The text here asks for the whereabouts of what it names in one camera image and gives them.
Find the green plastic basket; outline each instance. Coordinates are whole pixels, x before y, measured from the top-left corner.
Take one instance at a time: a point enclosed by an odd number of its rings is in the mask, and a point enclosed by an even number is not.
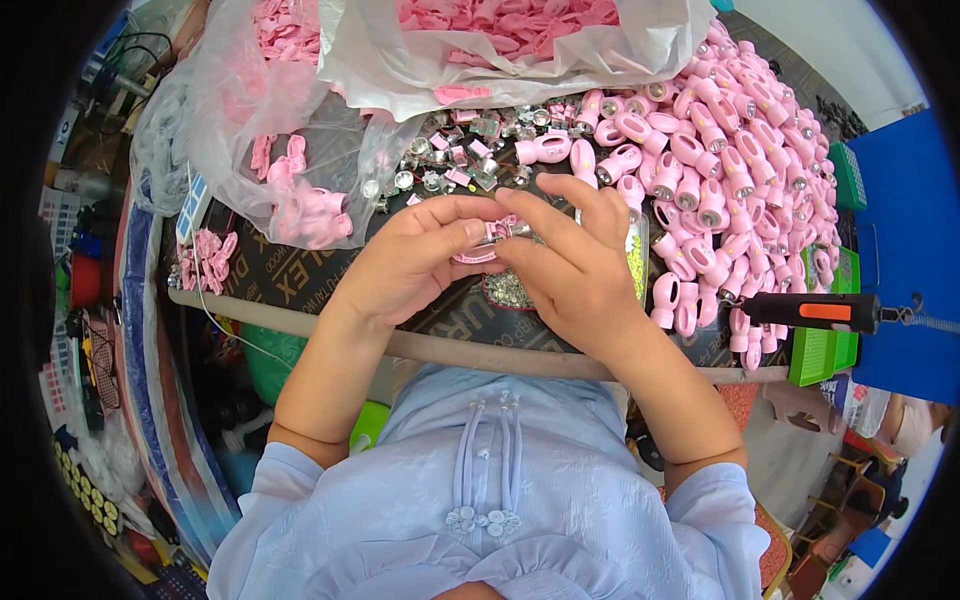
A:
[[[812,250],[801,253],[806,267],[806,287],[813,289],[816,269],[812,265]],[[846,248],[840,249],[840,261],[833,272],[832,294],[860,293],[860,257]],[[797,386],[819,383],[833,377],[840,369],[856,362],[859,336],[856,333],[797,327],[793,334],[793,353],[787,379]]]
[[[837,294],[860,293],[860,255],[846,248],[840,249],[840,264],[833,272],[833,291]],[[848,331],[835,331],[836,355],[833,368],[835,371],[852,367],[856,364],[856,352],[860,345],[860,334]]]
[[[837,178],[837,206],[849,210],[866,210],[867,193],[863,189],[860,165],[856,154],[843,142],[830,144],[827,158],[833,161],[833,176]]]

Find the hand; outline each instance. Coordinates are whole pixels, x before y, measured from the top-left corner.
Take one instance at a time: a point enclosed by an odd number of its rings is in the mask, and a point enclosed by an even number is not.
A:
[[[514,268],[543,321],[608,368],[636,348],[647,321],[636,299],[624,240],[629,209],[611,187],[597,191],[570,175],[541,173],[537,185],[580,208],[582,227],[541,199],[499,188],[496,199],[546,242],[510,238],[496,245]]]
[[[450,257],[484,238],[485,221],[508,214],[503,206],[478,196],[438,196],[404,208],[353,261],[331,302],[345,302],[377,324],[401,324],[452,281],[505,269],[502,264],[467,265]]]

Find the person's right hand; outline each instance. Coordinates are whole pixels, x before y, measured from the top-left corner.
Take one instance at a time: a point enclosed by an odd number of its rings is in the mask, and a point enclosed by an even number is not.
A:
[[[570,175],[541,173],[537,185],[580,208],[583,226],[532,194],[501,187],[497,202],[546,246],[509,238],[497,243],[497,256],[514,268],[543,322],[609,368],[648,330],[627,266],[629,209],[615,189],[597,191]]]

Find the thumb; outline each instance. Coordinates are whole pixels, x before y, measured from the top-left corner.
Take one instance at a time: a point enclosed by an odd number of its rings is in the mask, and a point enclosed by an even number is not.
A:
[[[487,225],[480,219],[461,219],[420,237],[420,252],[431,265],[447,260],[459,252],[477,245],[487,233]]]

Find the short sleeve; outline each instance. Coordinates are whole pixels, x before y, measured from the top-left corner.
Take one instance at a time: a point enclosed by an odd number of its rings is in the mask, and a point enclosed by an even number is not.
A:
[[[754,508],[747,473],[733,463],[701,468],[666,502],[684,557],[727,598],[760,597],[759,561],[770,536],[755,525]]]
[[[296,448],[270,442],[256,465],[250,493],[237,498],[243,518],[227,534],[210,566],[206,593],[212,600],[239,598],[256,549],[282,534],[277,525],[316,489],[324,470]]]

